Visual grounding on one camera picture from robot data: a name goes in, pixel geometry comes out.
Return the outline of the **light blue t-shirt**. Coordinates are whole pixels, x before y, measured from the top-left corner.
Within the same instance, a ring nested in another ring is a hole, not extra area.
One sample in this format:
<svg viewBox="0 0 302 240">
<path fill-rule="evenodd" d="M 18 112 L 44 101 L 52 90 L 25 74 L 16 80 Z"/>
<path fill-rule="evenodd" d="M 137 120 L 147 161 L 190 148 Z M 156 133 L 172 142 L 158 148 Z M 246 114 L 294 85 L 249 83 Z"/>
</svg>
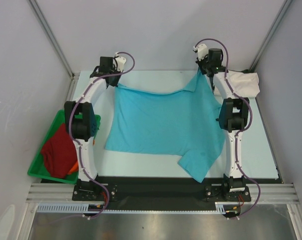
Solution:
<svg viewBox="0 0 302 240">
<path fill-rule="evenodd" d="M 105 148 L 135 154 L 178 155 L 178 164 L 202 182 L 225 142 L 217 122 L 220 108 L 200 72 L 185 87 L 167 94 L 119 85 Z"/>
</svg>

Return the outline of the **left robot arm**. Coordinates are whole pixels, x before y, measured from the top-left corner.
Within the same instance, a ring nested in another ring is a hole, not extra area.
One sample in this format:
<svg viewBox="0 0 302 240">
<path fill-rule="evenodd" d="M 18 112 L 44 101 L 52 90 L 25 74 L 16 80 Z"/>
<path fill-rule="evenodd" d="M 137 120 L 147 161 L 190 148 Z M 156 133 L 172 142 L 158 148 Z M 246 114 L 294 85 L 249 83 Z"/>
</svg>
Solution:
<svg viewBox="0 0 302 240">
<path fill-rule="evenodd" d="M 94 105 L 109 87 L 118 85 L 126 59 L 100 57 L 100 64 L 90 74 L 88 86 L 74 101 L 64 104 L 66 131 L 76 148 L 79 173 L 72 200 L 96 201 L 103 188 L 96 184 L 98 172 L 94 163 L 93 144 L 99 129 L 100 118 L 94 113 Z"/>
</svg>

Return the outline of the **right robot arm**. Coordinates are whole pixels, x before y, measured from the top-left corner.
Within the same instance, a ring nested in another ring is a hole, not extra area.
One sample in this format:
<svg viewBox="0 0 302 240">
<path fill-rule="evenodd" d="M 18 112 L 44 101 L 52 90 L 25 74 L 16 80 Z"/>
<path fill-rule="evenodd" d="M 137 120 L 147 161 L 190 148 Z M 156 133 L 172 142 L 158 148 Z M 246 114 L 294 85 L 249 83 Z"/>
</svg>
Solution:
<svg viewBox="0 0 302 240">
<path fill-rule="evenodd" d="M 225 133 L 226 169 L 218 193 L 217 188 L 209 187 L 207 195 L 214 195 L 217 200 L 240 203 L 251 201 L 249 188 L 241 167 L 241 142 L 243 131 L 248 122 L 249 100 L 241 98 L 235 92 L 228 70 L 222 65 L 223 51 L 208 48 L 200 44 L 194 48 L 197 53 L 196 63 L 201 73 L 208 77 L 212 91 L 218 90 L 223 98 L 219 117 L 216 119 Z"/>
</svg>

